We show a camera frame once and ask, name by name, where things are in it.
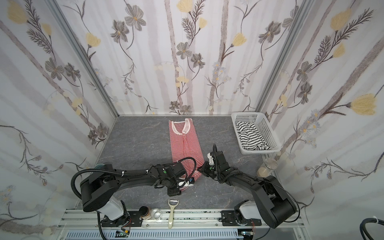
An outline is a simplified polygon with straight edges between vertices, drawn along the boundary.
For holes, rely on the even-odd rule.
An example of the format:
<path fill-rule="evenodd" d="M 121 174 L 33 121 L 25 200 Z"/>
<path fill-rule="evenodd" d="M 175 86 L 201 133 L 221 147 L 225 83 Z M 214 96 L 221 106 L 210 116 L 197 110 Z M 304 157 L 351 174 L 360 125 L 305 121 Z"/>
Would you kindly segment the red white striped tank top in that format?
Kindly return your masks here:
<path fill-rule="evenodd" d="M 200 142 L 196 133 L 193 120 L 186 118 L 184 121 L 169 121 L 170 144 L 173 162 L 182 161 L 187 175 L 181 177 L 178 183 L 181 191 L 192 187 L 196 180 L 201 177 L 198 171 L 205 163 Z"/>

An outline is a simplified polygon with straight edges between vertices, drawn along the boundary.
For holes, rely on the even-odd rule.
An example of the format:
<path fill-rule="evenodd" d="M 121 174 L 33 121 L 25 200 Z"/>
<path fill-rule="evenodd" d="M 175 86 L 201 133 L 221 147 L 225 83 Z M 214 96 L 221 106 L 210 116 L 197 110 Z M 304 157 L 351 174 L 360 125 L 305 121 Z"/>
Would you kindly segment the black white striped tank top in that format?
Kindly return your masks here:
<path fill-rule="evenodd" d="M 242 147 L 248 151 L 270 150 L 271 147 L 253 123 L 237 122 L 237 133 Z"/>

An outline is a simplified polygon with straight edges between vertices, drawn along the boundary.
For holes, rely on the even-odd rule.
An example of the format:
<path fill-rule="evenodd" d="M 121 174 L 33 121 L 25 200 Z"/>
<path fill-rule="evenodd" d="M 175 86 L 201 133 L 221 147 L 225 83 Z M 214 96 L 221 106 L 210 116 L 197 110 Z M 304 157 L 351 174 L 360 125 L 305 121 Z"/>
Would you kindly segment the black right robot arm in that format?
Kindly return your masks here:
<path fill-rule="evenodd" d="M 205 162 L 198 171 L 206 177 L 216 179 L 220 184 L 238 187 L 250 193 L 261 218 L 272 229 L 297 212 L 293 198 L 273 176 L 253 177 L 228 165 L 210 166 L 209 162 Z"/>

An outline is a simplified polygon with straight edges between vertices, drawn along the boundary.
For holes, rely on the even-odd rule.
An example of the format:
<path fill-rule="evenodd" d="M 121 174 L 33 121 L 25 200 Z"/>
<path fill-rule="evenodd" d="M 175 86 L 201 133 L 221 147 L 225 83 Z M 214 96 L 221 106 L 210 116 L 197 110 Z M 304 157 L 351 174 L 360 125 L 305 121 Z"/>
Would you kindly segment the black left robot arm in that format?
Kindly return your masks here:
<path fill-rule="evenodd" d="M 102 227 L 123 227 L 132 222 L 132 217 L 125 203 L 114 197 L 117 191 L 140 186 L 166 187 L 168 196 L 173 197 L 181 194 L 179 183 L 188 181 L 188 177 L 181 163 L 132 171 L 114 169 L 107 164 L 76 173 L 71 180 L 71 188 L 82 201 L 84 212 L 104 215 Z"/>

